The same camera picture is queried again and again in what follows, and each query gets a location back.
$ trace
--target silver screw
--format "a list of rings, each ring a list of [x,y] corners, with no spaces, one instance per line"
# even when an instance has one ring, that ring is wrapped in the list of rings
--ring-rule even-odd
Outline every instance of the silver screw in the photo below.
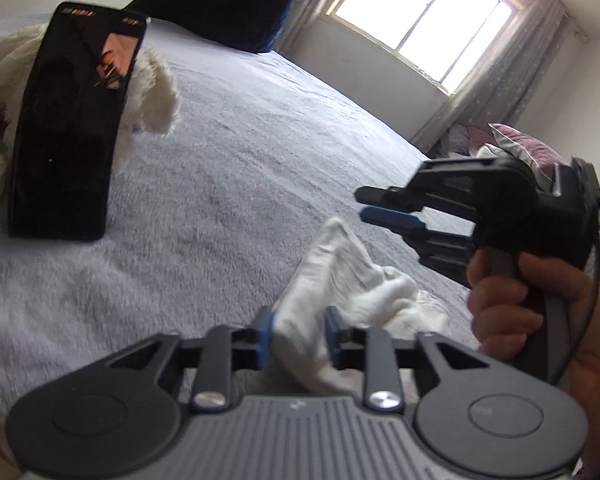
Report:
[[[369,395],[369,402],[376,408],[390,410],[391,408],[395,408],[400,404],[400,395],[393,392],[388,392],[386,390],[381,390],[379,392],[373,392],[371,395]]]
[[[289,407],[292,410],[299,410],[300,408],[306,408],[306,402],[304,402],[304,400],[295,400],[294,402],[292,402]]]
[[[212,410],[226,405],[226,397],[220,392],[200,392],[193,397],[193,402],[200,408]]]

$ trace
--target white towel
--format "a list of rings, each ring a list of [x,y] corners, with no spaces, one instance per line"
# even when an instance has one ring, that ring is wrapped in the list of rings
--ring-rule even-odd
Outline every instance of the white towel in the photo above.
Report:
[[[274,306],[273,351],[316,394],[362,395],[363,374],[335,370],[324,340],[324,312],[335,305],[344,323],[382,326],[395,338],[417,332],[450,335],[440,300],[406,274],[376,265],[362,242],[337,218],[328,220]],[[418,395],[411,372],[401,371],[408,400]]]

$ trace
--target stuffed animal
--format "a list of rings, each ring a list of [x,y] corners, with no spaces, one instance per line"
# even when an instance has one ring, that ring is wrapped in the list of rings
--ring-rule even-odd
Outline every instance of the stuffed animal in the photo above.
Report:
[[[0,196],[13,154],[22,97],[45,31],[46,25],[27,27],[0,41],[0,121],[7,124],[0,152]],[[170,70],[155,50],[142,50],[127,90],[113,173],[122,172],[129,160],[134,130],[167,134],[176,121],[177,110],[178,93]]]

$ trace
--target gray ridged surface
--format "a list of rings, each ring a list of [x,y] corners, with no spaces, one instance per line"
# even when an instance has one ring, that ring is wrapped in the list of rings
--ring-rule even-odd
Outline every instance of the gray ridged surface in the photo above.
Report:
[[[229,479],[466,477],[424,455],[401,417],[370,414],[350,397],[253,396],[245,397],[232,412],[193,419],[177,445],[160,460],[116,480]],[[21,480],[45,479],[26,473]]]

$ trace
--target pink pillow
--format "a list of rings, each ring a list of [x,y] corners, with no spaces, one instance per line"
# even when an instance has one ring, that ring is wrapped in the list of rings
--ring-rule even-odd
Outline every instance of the pink pillow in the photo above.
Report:
[[[551,191],[554,186],[555,164],[566,164],[560,155],[541,140],[504,124],[490,124],[493,136],[503,150],[522,160],[538,181],[538,186]]]
[[[492,135],[473,126],[469,126],[469,155],[476,156],[485,144],[495,144]]]

